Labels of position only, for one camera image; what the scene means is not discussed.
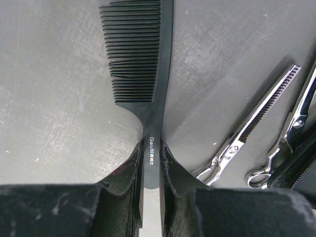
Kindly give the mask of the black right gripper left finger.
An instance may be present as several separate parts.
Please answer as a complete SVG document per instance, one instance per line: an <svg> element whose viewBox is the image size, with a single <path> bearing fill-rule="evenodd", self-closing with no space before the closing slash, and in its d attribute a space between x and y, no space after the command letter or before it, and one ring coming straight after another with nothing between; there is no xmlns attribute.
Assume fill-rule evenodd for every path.
<svg viewBox="0 0 316 237"><path fill-rule="evenodd" d="M144 144L94 184L2 185L3 237L136 237L142 227Z"/></svg>

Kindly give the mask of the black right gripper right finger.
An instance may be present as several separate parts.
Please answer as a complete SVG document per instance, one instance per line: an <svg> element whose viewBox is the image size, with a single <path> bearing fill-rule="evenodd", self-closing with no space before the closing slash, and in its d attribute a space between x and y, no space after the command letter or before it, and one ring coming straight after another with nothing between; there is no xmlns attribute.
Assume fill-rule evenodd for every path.
<svg viewBox="0 0 316 237"><path fill-rule="evenodd" d="M165 237L313 237L310 203L285 189L215 189L160 150L160 214Z"/></svg>

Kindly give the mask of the silver straight scissors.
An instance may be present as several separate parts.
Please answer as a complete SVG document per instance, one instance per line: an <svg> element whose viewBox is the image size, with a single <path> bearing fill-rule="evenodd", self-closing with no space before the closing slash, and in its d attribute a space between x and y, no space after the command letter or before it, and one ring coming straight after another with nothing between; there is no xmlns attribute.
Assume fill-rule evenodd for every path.
<svg viewBox="0 0 316 237"><path fill-rule="evenodd" d="M292 153L297 146L299 136L308 118L308 110L316 91L316 65L313 64L297 101L284 123L280 136L267 153L267 162L263 167L247 173L246 184L251 189L265 189L273 173L273 162L283 151Z"/></svg>

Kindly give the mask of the black zip tool case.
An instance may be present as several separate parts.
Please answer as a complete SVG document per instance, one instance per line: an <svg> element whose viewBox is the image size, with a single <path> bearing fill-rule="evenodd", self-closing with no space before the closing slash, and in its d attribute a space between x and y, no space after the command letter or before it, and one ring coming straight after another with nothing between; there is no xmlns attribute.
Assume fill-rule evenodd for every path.
<svg viewBox="0 0 316 237"><path fill-rule="evenodd" d="M271 175L268 188L294 189L316 162L316 134L309 136Z"/></svg>

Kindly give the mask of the black handled comb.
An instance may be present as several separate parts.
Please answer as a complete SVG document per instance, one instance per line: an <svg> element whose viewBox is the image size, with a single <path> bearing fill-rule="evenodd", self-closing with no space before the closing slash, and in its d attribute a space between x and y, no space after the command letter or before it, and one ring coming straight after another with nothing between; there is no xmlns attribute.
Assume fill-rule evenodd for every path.
<svg viewBox="0 0 316 237"><path fill-rule="evenodd" d="M112 0L100 7L115 104L143 127L144 187L159 186L159 150L172 58L174 2Z"/></svg>

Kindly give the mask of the silver thinning scissors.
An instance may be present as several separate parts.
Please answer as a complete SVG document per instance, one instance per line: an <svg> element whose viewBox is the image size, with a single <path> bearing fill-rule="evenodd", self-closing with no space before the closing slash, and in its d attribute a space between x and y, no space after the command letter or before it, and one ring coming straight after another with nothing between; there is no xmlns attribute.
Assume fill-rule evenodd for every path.
<svg viewBox="0 0 316 237"><path fill-rule="evenodd" d="M292 64L273 84L268 86L264 94L260 97L260 100L254 104L252 110L237 127L235 132L228 137L216 154L202 168L193 173L197 179L208 186L219 180L223 170L241 150L251 132L298 75L300 70L301 66Z"/></svg>

